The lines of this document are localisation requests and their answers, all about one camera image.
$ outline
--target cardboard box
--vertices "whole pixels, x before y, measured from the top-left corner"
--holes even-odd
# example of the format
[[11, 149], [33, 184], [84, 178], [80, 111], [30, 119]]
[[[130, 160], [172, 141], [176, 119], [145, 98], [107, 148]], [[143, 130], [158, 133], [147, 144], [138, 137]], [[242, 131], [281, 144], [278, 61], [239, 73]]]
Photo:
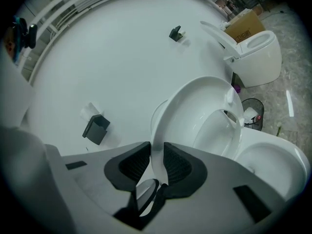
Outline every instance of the cardboard box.
[[231, 25], [224, 30], [237, 43], [265, 30], [253, 10], [244, 10], [230, 21]]

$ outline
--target white toilet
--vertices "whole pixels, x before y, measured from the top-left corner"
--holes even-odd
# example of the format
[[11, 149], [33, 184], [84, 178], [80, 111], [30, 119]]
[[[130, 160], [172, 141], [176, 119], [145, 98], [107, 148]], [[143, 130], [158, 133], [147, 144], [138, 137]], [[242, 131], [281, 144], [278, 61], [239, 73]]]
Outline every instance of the white toilet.
[[[152, 167], [166, 183], [163, 143], [172, 142], [237, 161], [285, 200], [299, 194], [310, 164], [292, 143], [244, 127], [244, 111], [233, 87], [216, 77], [196, 78], [157, 107], [152, 119]], [[224, 111], [236, 118], [229, 119]]]
[[201, 21], [202, 29], [225, 48], [224, 60], [238, 74], [244, 86], [254, 87], [276, 80], [282, 68], [282, 54], [276, 35], [262, 31], [240, 43], [214, 25]]

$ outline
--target purple object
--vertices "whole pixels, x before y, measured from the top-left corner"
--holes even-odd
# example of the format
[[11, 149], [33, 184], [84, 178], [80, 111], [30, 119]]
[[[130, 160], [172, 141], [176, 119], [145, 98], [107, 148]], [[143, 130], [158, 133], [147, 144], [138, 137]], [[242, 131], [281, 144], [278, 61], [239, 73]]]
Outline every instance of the purple object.
[[239, 86], [239, 85], [233, 85], [233, 87], [234, 87], [234, 89], [235, 89], [235, 91], [236, 91], [237, 93], [240, 92], [240, 86]]

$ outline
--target curved white wall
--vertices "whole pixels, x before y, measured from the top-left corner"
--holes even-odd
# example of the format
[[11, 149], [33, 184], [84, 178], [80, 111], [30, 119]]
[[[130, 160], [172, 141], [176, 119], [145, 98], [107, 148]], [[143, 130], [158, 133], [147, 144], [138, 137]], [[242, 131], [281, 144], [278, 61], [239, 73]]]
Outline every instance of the curved white wall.
[[[201, 20], [225, 19], [201, 0], [113, 0], [89, 12], [38, 71], [31, 132], [61, 155], [149, 141], [154, 109], [180, 86], [205, 75], [231, 81], [223, 48]], [[168, 37], [178, 25], [186, 31], [180, 43]], [[88, 102], [111, 122], [100, 146], [82, 137], [87, 122], [79, 114]]]

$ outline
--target marble floor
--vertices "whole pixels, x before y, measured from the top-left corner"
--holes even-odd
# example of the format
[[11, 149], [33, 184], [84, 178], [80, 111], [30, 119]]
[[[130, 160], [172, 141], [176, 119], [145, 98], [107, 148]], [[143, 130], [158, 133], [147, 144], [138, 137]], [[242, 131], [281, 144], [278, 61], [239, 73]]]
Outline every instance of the marble floor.
[[[241, 100], [257, 98], [265, 112], [262, 131], [276, 135], [297, 145], [312, 164], [312, 45], [298, 15], [282, 4], [260, 17], [267, 30], [273, 31], [282, 52], [280, 77], [265, 85], [244, 88]], [[293, 103], [294, 116], [290, 117], [286, 91]]]

